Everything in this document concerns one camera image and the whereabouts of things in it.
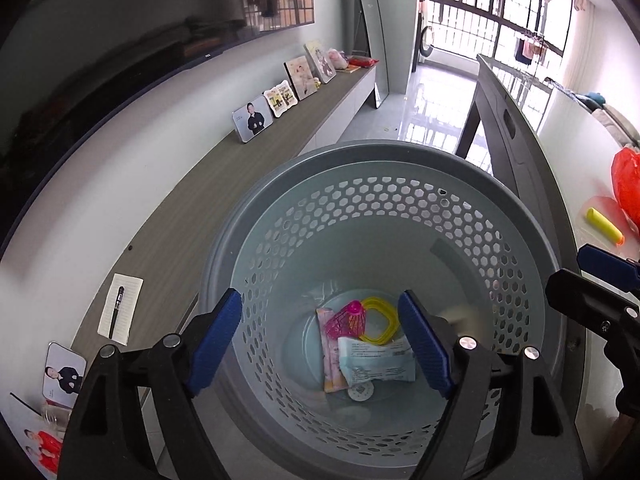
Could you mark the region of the person's right hand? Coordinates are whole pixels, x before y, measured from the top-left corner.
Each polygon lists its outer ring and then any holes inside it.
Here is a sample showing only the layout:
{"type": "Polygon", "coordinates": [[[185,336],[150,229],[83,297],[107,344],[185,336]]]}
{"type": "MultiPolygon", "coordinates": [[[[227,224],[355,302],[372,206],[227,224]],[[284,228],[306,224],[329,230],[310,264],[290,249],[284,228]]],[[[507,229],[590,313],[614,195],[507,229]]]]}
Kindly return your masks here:
{"type": "Polygon", "coordinates": [[[635,422],[633,418],[624,414],[619,414],[614,420],[600,448],[599,465],[601,470],[612,460],[626,437],[631,434],[635,422]]]}

